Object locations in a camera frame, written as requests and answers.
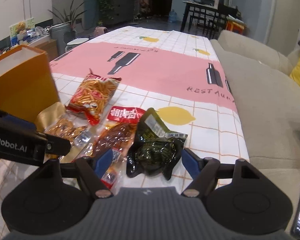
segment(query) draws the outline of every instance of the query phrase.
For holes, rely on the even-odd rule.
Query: orange box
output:
[[[34,122],[59,101],[47,53],[20,45],[0,56],[0,109]]]

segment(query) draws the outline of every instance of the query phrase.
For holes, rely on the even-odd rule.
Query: barcode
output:
[[[165,135],[165,131],[157,123],[152,114],[147,117],[145,123],[158,137],[163,137]]]
[[[166,133],[164,137],[165,138],[171,138],[171,137],[187,138],[188,135],[185,133]]]

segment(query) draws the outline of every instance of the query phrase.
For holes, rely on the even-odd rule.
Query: dark cabinet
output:
[[[133,19],[134,0],[111,0],[114,9],[109,13],[113,19],[105,20],[105,25],[130,22]]]

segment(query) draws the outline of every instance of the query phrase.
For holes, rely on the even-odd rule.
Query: white checkered tablecloth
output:
[[[156,43],[143,41],[139,36],[151,36],[160,38]],[[201,57],[210,60],[218,60],[211,43],[205,37],[189,35],[176,31],[149,30],[136,27],[124,27],[89,42],[111,42],[126,45],[144,47],[157,47],[193,57]],[[204,49],[210,53],[209,56],[197,53],[193,48]],[[83,78],[53,73],[53,78],[63,104],[68,104],[70,98],[83,81]],[[194,118],[189,124],[177,126],[165,124],[171,130],[188,134],[185,147],[189,147],[199,157],[213,157],[221,163],[234,163],[238,158],[249,160],[245,145],[239,116],[236,112],[219,107],[211,103],[194,102],[181,98],[171,97],[142,90],[139,88],[120,84],[113,98],[107,105],[103,117],[107,115],[112,106],[140,107],[148,109],[153,107],[158,110],[166,106],[178,106],[186,109]],[[77,125],[87,125],[86,120],[78,117],[74,119]],[[103,122],[98,130],[103,129]],[[23,179],[28,177],[36,167],[11,161],[0,160],[0,238],[9,231],[1,216],[1,204],[3,198],[13,190]],[[77,186],[71,179],[65,179],[65,183]],[[175,187],[181,193],[192,179],[184,168],[181,160],[173,169],[172,177],[166,181],[162,175],[147,177],[140,174],[135,178],[128,178],[125,174],[120,180],[123,187]],[[220,179],[218,187],[231,182],[231,179]]]

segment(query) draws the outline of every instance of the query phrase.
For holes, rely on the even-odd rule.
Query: screw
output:
[[[99,198],[107,198],[111,196],[111,191],[107,189],[100,189],[96,191],[96,196]]]
[[[199,191],[197,191],[196,189],[186,189],[183,192],[183,195],[187,196],[187,197],[197,197],[199,195]]]

